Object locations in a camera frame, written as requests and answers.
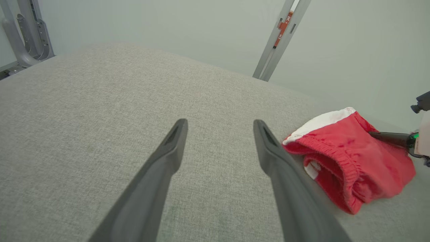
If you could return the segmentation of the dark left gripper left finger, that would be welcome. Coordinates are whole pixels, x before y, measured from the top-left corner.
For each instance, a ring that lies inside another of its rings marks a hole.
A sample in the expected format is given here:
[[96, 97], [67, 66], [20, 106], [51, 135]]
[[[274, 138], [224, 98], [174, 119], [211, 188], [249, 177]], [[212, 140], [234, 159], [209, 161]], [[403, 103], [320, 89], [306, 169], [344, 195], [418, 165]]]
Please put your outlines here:
[[90, 242], [155, 242], [172, 176], [179, 170], [187, 119], [178, 119], [114, 203]]

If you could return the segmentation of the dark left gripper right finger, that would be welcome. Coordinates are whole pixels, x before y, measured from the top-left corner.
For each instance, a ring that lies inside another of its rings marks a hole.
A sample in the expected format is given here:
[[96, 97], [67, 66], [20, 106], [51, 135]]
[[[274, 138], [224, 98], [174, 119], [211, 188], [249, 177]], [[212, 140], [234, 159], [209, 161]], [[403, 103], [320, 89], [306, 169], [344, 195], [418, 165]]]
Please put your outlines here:
[[351, 239], [313, 190], [295, 159], [263, 120], [253, 121], [260, 166], [269, 176], [286, 242], [350, 242]]

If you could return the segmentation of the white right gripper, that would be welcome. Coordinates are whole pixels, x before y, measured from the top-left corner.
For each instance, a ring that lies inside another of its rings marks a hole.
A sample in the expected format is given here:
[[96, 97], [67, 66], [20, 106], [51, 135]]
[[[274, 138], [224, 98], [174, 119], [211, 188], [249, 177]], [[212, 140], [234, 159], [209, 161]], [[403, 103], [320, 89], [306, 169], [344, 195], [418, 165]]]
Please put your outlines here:
[[430, 112], [425, 111], [417, 132], [389, 133], [369, 132], [375, 139], [398, 147], [407, 148], [408, 153], [416, 158], [430, 157]]

